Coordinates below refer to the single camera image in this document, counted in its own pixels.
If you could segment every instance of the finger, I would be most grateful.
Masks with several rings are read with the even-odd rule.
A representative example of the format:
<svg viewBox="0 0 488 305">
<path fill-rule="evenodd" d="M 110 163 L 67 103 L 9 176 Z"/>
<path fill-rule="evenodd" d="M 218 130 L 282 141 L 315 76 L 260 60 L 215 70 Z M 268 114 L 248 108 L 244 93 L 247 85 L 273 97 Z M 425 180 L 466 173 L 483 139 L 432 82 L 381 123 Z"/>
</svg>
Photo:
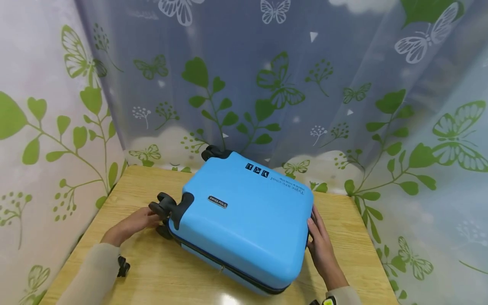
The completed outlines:
<svg viewBox="0 0 488 305">
<path fill-rule="evenodd" d="M 313 222 L 313 219 L 309 218 L 307 220 L 307 225 L 308 225 L 308 230 L 310 231 L 310 235 L 312 235 L 312 238 L 314 241 L 318 241 L 322 239 L 322 236 L 320 235 L 319 228 L 315 225 Z"/>
<path fill-rule="evenodd" d="M 327 230 L 325 229 L 325 224 L 324 220 L 322 219 L 322 216 L 320 216 L 319 210 L 317 209 L 316 205 L 313 205 L 312 207 L 312 214 L 315 217 L 315 224 L 319 228 L 320 234 L 325 237 L 328 235 Z"/>
</svg>

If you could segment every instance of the black zipper trim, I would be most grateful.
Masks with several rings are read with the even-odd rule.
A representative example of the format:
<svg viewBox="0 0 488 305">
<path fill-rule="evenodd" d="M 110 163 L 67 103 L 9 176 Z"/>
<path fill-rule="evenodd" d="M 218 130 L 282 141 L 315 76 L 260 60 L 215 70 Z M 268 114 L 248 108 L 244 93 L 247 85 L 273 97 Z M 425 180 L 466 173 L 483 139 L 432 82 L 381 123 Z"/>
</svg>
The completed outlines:
<svg viewBox="0 0 488 305">
<path fill-rule="evenodd" d="M 195 246 L 194 244 L 191 244 L 191 243 L 189 243 L 189 242 L 187 242 L 187 241 L 185 241 L 185 240 L 181 239 L 181 238 L 180 238 L 180 237 L 178 237 L 176 234 L 174 234 L 173 232 L 171 232 L 171 229 L 169 228 L 169 226 L 167 226 L 167 228 L 168 228 L 168 231 L 169 231 L 169 233 L 171 234 L 171 236 L 173 236 L 173 238 L 174 238 L 174 239 L 175 239 L 177 242 L 179 242 L 179 243 L 181 243 L 181 244 L 184 244 L 185 246 L 189 247 L 190 249 L 192 249 L 192 250 L 194 250 L 194 251 L 198 252 L 199 254 L 201 254 L 201 255 L 205 256 L 205 257 L 206 257 L 206 258 L 208 258 L 209 260 L 211 260 L 211 261 L 213 261 L 213 262 L 215 262 L 215 263 L 217 263 L 217 264 L 219 264 L 219 265 L 223 266 L 223 267 L 224 267 L 225 269 L 227 269 L 227 270 L 232 271 L 234 274 L 236 274 L 237 276 L 239 276 L 241 279 L 243 279 L 243 280 L 245 280 L 245 281 L 247 281 L 247 282 L 251 283 L 253 286 L 255 286 L 255 287 L 259 288 L 260 290 L 262 290 L 262 291 L 264 291 L 264 292 L 266 292 L 266 293 L 268 293 L 268 294 L 274 294 L 274 295 L 275 295 L 275 294 L 280 294 L 280 293 L 282 293 L 282 292 L 283 292 L 285 289 L 287 289 L 287 288 L 288 288 L 288 286 L 289 286 L 289 285 L 288 285 L 288 286 L 286 286 L 286 287 L 284 287 L 284 288 L 279 288 L 279 289 L 276 289 L 276 288 L 272 288 L 272 287 L 270 287 L 270 286 L 268 286 L 268 285 L 266 285 L 266 284 L 263 284 L 262 282 L 260 282 L 260 281 L 256 280 L 255 278 L 253 278 L 253 277 L 251 277 L 251 276 L 249 276 L 249 275 L 245 274 L 244 272 L 242 272 L 242 271 L 238 270 L 237 268 L 235 268 L 235 267 L 233 267 L 233 266 L 231 266 L 231 265 L 227 264 L 226 262 L 224 262 L 224 261 L 222 261 L 222 260 L 218 259 L 217 257 L 213 256 L 212 254 L 210 254 L 210 253 L 208 253 L 208 252 L 206 252 L 206 251 L 204 251 L 204 250 L 202 250 L 202 249 L 198 248 L 198 247 L 197 247 L 197 246 Z"/>
</svg>

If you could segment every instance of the hard shell suitcase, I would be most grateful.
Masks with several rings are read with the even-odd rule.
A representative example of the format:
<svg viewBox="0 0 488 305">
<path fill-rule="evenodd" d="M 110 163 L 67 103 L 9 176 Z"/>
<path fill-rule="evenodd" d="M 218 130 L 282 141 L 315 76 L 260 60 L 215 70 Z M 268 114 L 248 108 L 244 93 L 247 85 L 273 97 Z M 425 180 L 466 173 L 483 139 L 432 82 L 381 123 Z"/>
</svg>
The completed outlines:
<svg viewBox="0 0 488 305">
<path fill-rule="evenodd" d="M 312 191 L 230 150 L 202 157 L 178 205 L 165 193 L 149 205 L 156 230 L 257 292 L 283 292 L 302 268 Z"/>
</svg>

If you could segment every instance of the brand logo badge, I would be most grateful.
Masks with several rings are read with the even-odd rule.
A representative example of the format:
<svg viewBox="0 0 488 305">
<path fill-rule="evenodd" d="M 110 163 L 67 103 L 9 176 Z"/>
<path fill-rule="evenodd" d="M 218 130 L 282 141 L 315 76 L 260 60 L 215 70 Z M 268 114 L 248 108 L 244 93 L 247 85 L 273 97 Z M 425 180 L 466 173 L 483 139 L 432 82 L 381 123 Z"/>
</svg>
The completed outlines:
<svg viewBox="0 0 488 305">
<path fill-rule="evenodd" d="M 227 208 L 227 203 L 223 202 L 222 200 L 220 199 L 217 199 L 213 196 L 208 196 L 208 200 L 212 201 L 213 203 L 215 204 L 218 204 L 220 205 L 221 207 L 223 207 L 224 209 Z"/>
</svg>

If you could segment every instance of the wooden table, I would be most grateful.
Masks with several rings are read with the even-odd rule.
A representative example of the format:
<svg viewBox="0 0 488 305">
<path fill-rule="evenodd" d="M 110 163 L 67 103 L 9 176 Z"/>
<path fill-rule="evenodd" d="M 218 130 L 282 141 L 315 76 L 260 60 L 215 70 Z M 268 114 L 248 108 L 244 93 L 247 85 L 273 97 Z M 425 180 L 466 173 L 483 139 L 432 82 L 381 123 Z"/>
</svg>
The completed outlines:
<svg viewBox="0 0 488 305">
<path fill-rule="evenodd" d="M 55 304 L 75 277 L 88 250 L 104 233 L 140 207 L 156 200 L 164 191 L 181 197 L 183 185 L 192 174 L 130 166 L 98 212 L 73 253 L 64 264 L 41 304 Z M 315 204 L 324 218 L 335 254 L 349 283 L 364 305 L 396 304 L 371 239 L 355 207 L 347 196 L 314 193 Z M 121 247 L 131 264 L 126 278 L 118 278 L 107 304 L 276 304 L 308 305 L 321 301 L 327 291 L 308 250 L 302 271 L 284 293 L 263 297 L 219 274 L 174 241 L 153 229 L 134 235 Z"/>
</svg>

